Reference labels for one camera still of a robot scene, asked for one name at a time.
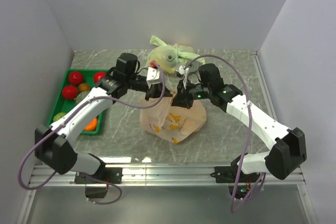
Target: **green tray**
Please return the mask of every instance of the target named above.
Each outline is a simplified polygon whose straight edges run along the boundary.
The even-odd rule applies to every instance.
[[[71,85],[70,82],[68,81],[68,77],[69,77],[69,74],[71,72],[74,72],[74,71],[81,72],[82,75],[84,76],[84,82],[87,83],[88,85],[90,85],[91,88],[93,88],[95,86],[94,81],[93,81],[93,76],[95,75],[95,73],[97,73],[97,72],[107,72],[106,69],[104,69],[104,70],[99,70],[99,69],[69,69],[69,70],[67,70],[66,73],[65,73],[64,79],[63,79],[62,86],[61,86],[61,88],[58,92],[58,96],[57,96],[57,100],[56,100],[54,108],[53,108],[53,112],[50,115],[48,125],[52,124],[52,122],[53,122],[52,120],[57,113],[59,113],[59,112],[68,113],[70,110],[72,110],[76,106],[75,101],[66,100],[66,99],[63,98],[63,96],[61,94],[62,89],[65,86]],[[95,131],[82,131],[81,135],[99,135],[102,114],[103,113],[100,113],[98,115],[98,124],[97,124],[96,130]]]

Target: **marble surface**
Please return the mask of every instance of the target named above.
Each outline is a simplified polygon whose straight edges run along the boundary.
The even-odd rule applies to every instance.
[[[138,56],[141,66],[145,66],[145,50],[101,50],[75,52],[71,68],[109,69],[123,52]],[[227,59],[243,76],[249,88],[250,99],[267,112],[265,99],[257,77],[253,57],[249,51],[197,50],[200,55],[214,54]],[[242,89],[242,84],[232,69],[216,59],[206,58],[206,62],[215,62],[225,83],[232,83]],[[166,76],[169,87],[175,86],[177,79]],[[143,93],[129,91],[122,99],[139,104]],[[231,162],[241,154],[247,127],[234,117],[222,112],[209,101],[202,100],[207,112],[207,122],[199,132],[190,135],[179,144],[171,144],[146,132],[139,124],[140,110],[116,103],[103,115],[99,136],[78,137],[75,149],[89,152],[112,163],[189,163],[189,162]],[[249,153],[267,151],[264,143],[253,134]]]

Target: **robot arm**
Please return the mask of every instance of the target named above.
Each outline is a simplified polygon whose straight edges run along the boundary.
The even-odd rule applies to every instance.
[[[252,131],[266,144],[270,151],[245,154],[241,171],[243,175],[253,173],[271,173],[278,179],[285,179],[306,160],[305,135],[299,129],[290,128],[272,119],[252,102],[246,103],[246,97],[232,84],[224,84],[218,68],[210,63],[199,68],[201,83],[189,81],[178,84],[178,95],[173,106],[190,108],[194,100],[210,99],[211,103],[224,112],[234,116],[246,126],[249,124],[247,106],[253,115]],[[237,170],[240,157],[232,162]]]
[[[35,151],[35,156],[54,169],[59,174],[68,171],[86,173],[99,180],[106,180],[105,163],[98,157],[87,153],[76,153],[73,149],[74,142],[88,123],[105,109],[115,103],[108,97],[119,99],[129,89],[146,93],[145,99],[158,98],[162,91],[160,73],[157,69],[150,68],[147,77],[135,72],[138,59],[133,54],[122,54],[114,68],[96,83],[90,93],[74,107],[67,115],[53,123],[50,127],[40,125],[35,131],[35,143],[53,129],[62,125],[62,128],[50,139],[44,142]],[[166,88],[164,94],[171,97]]]

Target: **white plastic bag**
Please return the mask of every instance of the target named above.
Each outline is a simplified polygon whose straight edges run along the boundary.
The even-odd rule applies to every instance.
[[[171,106],[172,100],[164,97],[155,107],[141,110],[140,124],[147,132],[178,144],[200,130],[206,122],[206,112],[199,100],[195,100],[190,109]],[[143,101],[142,105],[150,105],[155,101]]]
[[[147,65],[155,60],[162,70],[168,74],[174,74],[175,69],[181,65],[186,65],[191,60],[195,59],[198,54],[194,53],[192,47],[180,46],[178,44],[168,45],[161,39],[152,36],[150,43],[158,46],[154,48],[147,57]],[[190,66],[190,72],[197,71],[200,65],[204,64],[204,58],[198,59]]]

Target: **cable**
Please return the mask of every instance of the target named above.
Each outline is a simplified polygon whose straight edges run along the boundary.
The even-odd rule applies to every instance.
[[[148,68],[142,68],[142,69],[140,69],[138,72],[136,72],[135,74],[140,74],[140,72],[141,72],[142,70],[144,70],[144,69],[146,69],[146,70],[148,71]]]
[[[154,106],[156,106],[159,102],[161,102],[163,96],[164,96],[164,92],[165,92],[165,79],[164,79],[164,73],[163,73],[163,70],[160,68],[160,66],[154,62],[155,66],[157,67],[157,69],[159,70],[160,72],[160,75],[163,76],[162,78],[162,91],[161,91],[161,94],[160,94],[160,97],[158,98],[158,100],[156,102],[154,102],[153,104],[151,105],[148,105],[148,106],[140,106],[140,105],[134,105],[134,104],[130,104],[130,103],[127,103],[127,102],[124,102],[122,100],[119,100],[117,98],[114,98],[114,97],[105,97],[105,96],[100,96],[100,97],[94,97],[94,98],[91,98],[90,100],[84,102],[83,104],[81,104],[80,106],[78,106],[75,111],[73,111],[66,119],[65,121],[63,122],[63,124],[59,125],[58,127],[56,127],[54,130],[52,130],[50,133],[48,133],[46,136],[44,136],[37,144],[35,144],[28,152],[27,154],[24,156],[24,158],[22,159],[20,165],[19,165],[19,171],[18,171],[18,174],[17,174],[17,180],[18,180],[18,183],[20,184],[20,186],[26,190],[36,190],[36,189],[40,189],[42,188],[46,183],[48,183],[51,178],[56,174],[56,172],[53,172],[51,174],[50,177],[48,177],[46,179],[46,181],[44,181],[42,184],[38,185],[38,186],[35,186],[35,187],[28,187],[25,185],[25,183],[22,181],[22,170],[23,170],[23,167],[27,161],[27,159],[29,158],[29,156],[39,147],[41,146],[45,141],[47,141],[52,135],[54,135],[55,133],[57,133],[63,126],[65,126],[79,111],[81,111],[87,104],[91,103],[92,101],[95,101],[95,100],[100,100],[100,99],[108,99],[108,100],[112,100],[112,101],[115,101],[115,102],[120,102],[121,104],[124,104],[124,105],[127,105],[127,106],[130,106],[130,107],[133,107],[133,108],[137,108],[137,109],[149,109],[149,108],[152,108]]]
[[[223,61],[224,63],[226,63],[229,67],[232,68],[232,70],[237,74],[238,78],[240,79],[241,83],[243,84],[243,89],[244,89],[244,93],[245,93],[245,97],[246,97],[246,104],[248,104],[248,101],[250,100],[249,98],[249,93],[248,93],[248,89],[247,89],[247,86],[246,86],[246,83],[245,81],[243,80],[243,78],[241,77],[240,73],[238,72],[238,70],[230,63],[228,62],[227,60],[219,57],[219,56],[216,56],[216,55],[201,55],[201,56],[198,56],[196,57],[195,59],[193,59],[192,61],[190,61],[185,67],[184,69],[186,69],[191,63],[193,63],[194,61],[196,61],[197,59],[199,58],[205,58],[205,57],[212,57],[212,58],[216,58],[218,60],[221,60]],[[259,183],[259,181],[261,180],[262,177],[263,178],[263,181],[260,185],[260,187],[258,188],[257,192],[253,195],[256,196],[256,194],[258,194],[261,190],[261,187],[263,186],[264,184],[264,181],[265,181],[265,177],[266,177],[266,174],[260,174],[257,182],[255,182],[251,188],[251,190],[247,193],[247,195],[242,199],[242,201],[240,202],[240,204],[238,205],[237,208],[234,208],[234,203],[235,203],[235,195],[237,193],[237,188],[238,188],[238,183],[239,183],[239,178],[240,178],[240,172],[242,171],[242,165],[243,165],[243,160],[244,160],[244,156],[245,156],[245,153],[246,153],[246,150],[247,150],[247,146],[248,146],[248,142],[251,138],[251,133],[252,133],[252,112],[251,112],[251,108],[250,108],[250,104],[247,105],[247,111],[248,111],[248,131],[247,131],[247,136],[246,136],[246,140],[245,140],[245,144],[244,144],[244,147],[243,147],[243,151],[241,153],[241,156],[240,156],[240,159],[239,159],[239,165],[238,165],[238,170],[237,170],[237,175],[236,175],[236,179],[235,179],[235,184],[234,184],[234,189],[233,189],[233,192],[232,192],[232,196],[231,196],[231,205],[230,205],[230,211],[232,213],[235,213],[244,203],[245,201],[247,201],[250,197],[250,194],[252,192],[252,190],[254,188],[256,188],[257,184]]]
[[[117,186],[117,185],[115,185],[115,184],[113,184],[113,183],[110,183],[110,182],[106,182],[106,181],[102,181],[102,180],[93,178],[93,177],[91,177],[91,176],[88,175],[88,174],[85,174],[85,177],[87,177],[88,179],[92,180],[93,182],[97,182],[97,183],[100,183],[100,184],[107,184],[107,185],[109,185],[109,186],[113,186],[113,187],[115,187],[116,189],[118,189],[118,191],[119,191],[119,196],[118,196],[116,199],[112,200],[112,201],[108,201],[108,202],[97,202],[97,201],[94,201],[93,199],[88,199],[88,201],[90,201],[90,202],[92,202],[92,203],[94,203],[94,204],[97,204],[97,205],[109,205],[109,204],[113,204],[113,203],[117,202],[117,201],[121,198],[121,196],[122,196],[122,190],[121,190],[121,188],[120,188],[119,186]]]
[[[137,64],[138,66],[136,67],[136,73],[137,73],[139,71],[139,69],[140,69],[140,62],[139,62],[139,60],[137,60],[136,62],[138,63]]]
[[[189,75],[191,75],[191,74],[196,75],[196,77],[198,78],[199,83],[202,83],[201,79],[199,78],[199,76],[195,72],[191,72],[191,73],[188,74],[188,76],[187,76],[188,80],[189,80]]]

